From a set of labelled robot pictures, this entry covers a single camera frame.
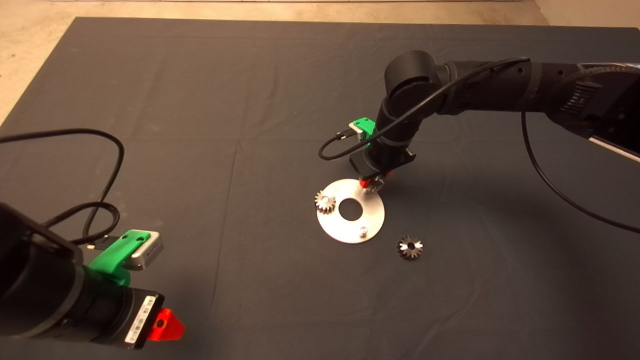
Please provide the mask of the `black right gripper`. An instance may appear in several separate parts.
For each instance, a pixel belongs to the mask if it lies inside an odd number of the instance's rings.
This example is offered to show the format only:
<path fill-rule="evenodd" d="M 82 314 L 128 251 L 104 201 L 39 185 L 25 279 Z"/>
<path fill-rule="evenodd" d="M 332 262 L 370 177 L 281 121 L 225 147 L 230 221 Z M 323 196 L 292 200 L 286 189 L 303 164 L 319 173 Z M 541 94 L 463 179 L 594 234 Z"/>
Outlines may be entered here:
<path fill-rule="evenodd" d="M 407 145 L 392 146 L 372 142 L 349 156 L 349 162 L 359 178 L 359 186 L 366 189 L 369 180 L 384 176 L 388 178 L 395 169 L 413 162 L 416 153 Z"/>

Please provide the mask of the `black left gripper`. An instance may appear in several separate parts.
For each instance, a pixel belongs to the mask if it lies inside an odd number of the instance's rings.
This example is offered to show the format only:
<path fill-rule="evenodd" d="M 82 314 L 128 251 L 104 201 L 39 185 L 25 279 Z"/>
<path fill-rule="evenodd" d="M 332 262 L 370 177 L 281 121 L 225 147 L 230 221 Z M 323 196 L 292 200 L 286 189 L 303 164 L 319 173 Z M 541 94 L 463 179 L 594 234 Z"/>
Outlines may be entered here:
<path fill-rule="evenodd" d="M 126 350 L 144 348 L 147 337 L 178 341 L 185 326 L 171 309 L 162 308 L 164 302 L 160 292 L 118 285 L 85 268 L 75 302 L 75 341 Z"/>

